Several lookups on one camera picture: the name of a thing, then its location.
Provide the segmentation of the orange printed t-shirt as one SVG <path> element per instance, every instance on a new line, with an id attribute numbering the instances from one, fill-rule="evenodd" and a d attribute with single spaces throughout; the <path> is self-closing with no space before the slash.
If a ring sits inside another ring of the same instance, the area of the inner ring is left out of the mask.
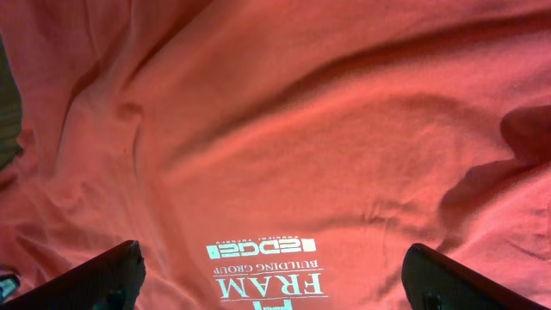
<path id="1" fill-rule="evenodd" d="M 30 290 L 140 242 L 140 309 L 405 309 L 423 243 L 550 302 L 547 1 L 4 1 Z"/>

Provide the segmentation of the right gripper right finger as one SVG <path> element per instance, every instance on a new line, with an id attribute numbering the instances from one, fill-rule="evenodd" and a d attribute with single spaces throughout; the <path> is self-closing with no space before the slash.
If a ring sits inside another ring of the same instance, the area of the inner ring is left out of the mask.
<path id="1" fill-rule="evenodd" d="M 420 243 L 407 250 L 401 281 L 412 310 L 549 310 Z"/>

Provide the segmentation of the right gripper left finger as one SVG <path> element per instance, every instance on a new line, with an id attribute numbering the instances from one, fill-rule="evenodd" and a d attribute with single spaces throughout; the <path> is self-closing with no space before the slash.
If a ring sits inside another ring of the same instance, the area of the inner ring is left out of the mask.
<path id="1" fill-rule="evenodd" d="M 2 310 L 134 310 L 145 281 L 139 242 L 127 240 L 1 305 Z"/>

